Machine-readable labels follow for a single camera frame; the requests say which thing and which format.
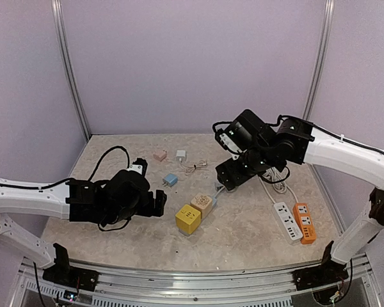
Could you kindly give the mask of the small blue plug adapter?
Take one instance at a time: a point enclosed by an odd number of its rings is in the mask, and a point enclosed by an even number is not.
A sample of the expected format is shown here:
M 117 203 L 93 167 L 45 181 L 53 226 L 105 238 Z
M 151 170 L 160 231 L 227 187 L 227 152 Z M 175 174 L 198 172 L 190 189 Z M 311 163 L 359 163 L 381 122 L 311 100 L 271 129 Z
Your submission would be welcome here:
M 178 177 L 177 175 L 174 175 L 172 173 L 167 174 L 163 178 L 163 185 L 167 187 L 172 187 L 178 182 Z

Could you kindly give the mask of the blue power strip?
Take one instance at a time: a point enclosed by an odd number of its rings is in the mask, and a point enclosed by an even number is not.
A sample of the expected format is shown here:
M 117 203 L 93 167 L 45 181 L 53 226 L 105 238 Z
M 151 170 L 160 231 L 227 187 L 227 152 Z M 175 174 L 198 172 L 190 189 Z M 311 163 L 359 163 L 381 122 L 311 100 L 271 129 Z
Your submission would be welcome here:
M 216 204 L 216 198 L 202 193 L 196 194 L 175 215 L 175 222 L 179 231 L 186 236 L 191 235 L 211 213 Z

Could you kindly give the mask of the yellow cube socket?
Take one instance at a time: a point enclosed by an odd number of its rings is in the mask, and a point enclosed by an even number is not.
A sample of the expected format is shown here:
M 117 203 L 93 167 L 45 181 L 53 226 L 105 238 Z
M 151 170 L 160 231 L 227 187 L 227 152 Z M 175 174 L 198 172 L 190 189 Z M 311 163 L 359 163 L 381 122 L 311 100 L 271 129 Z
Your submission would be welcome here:
M 191 235 L 201 223 L 201 212 L 186 204 L 176 213 L 175 222 L 179 230 Z

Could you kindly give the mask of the beige cube socket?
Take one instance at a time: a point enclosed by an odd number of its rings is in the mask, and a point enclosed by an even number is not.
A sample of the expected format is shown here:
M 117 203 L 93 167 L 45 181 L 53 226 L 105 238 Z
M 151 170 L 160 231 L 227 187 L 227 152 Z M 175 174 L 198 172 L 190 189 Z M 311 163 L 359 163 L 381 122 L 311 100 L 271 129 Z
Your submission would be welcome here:
M 198 193 L 191 199 L 190 205 L 199 210 L 201 212 L 202 219 L 204 219 L 212 210 L 213 200 L 206 194 Z

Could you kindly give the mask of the white power strip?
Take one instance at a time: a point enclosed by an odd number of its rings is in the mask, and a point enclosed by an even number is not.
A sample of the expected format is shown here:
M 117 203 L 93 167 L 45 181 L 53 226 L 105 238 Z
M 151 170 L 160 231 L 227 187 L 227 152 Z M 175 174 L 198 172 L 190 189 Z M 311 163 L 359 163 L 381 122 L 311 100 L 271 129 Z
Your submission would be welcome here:
M 303 234 L 286 203 L 275 203 L 273 205 L 272 213 L 284 234 L 286 241 L 290 245 L 299 243 L 303 238 Z

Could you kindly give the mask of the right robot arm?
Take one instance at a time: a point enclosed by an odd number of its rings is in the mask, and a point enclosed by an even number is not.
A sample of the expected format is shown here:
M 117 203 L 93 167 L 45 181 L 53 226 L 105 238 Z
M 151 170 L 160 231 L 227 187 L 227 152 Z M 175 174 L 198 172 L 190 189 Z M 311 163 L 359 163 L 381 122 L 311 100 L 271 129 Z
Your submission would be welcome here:
M 327 284 L 351 258 L 384 229 L 384 150 L 332 133 L 312 122 L 280 115 L 262 121 L 245 109 L 231 122 L 212 125 L 214 138 L 231 157 L 216 167 L 218 181 L 229 191 L 268 169 L 287 163 L 334 169 L 373 185 L 364 211 L 325 250 L 314 277 Z

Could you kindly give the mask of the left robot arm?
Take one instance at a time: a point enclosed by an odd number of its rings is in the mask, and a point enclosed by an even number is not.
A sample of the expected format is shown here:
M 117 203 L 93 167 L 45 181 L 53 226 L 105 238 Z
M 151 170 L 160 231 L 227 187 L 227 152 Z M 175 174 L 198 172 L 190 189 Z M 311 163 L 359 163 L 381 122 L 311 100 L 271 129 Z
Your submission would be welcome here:
M 63 246 L 33 235 L 10 214 L 33 214 L 69 222 L 96 224 L 100 231 L 116 231 L 118 222 L 133 216 L 161 217 L 167 195 L 151 191 L 148 163 L 138 158 L 112 178 L 94 181 L 65 178 L 52 184 L 17 182 L 0 178 L 0 243 L 20 251 L 36 266 L 51 271 L 65 285 L 77 278 Z

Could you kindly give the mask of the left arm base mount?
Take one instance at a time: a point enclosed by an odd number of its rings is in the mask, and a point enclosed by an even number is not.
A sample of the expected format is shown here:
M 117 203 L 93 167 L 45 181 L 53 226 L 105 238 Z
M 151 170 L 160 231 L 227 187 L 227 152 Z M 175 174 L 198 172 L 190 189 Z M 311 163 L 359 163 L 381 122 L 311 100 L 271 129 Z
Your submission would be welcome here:
M 74 267 L 67 259 L 54 260 L 54 265 L 44 269 L 43 279 L 57 285 L 94 292 L 99 273 L 94 270 Z

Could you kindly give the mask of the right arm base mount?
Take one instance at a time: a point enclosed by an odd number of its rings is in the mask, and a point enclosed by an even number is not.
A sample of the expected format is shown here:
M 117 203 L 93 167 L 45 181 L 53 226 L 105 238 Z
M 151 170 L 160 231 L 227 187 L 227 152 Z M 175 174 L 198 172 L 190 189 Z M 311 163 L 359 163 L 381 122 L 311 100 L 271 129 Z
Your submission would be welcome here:
M 315 267 L 295 270 L 292 273 L 296 290 L 317 288 L 349 278 L 346 264 L 338 264 L 330 255 L 325 255 Z

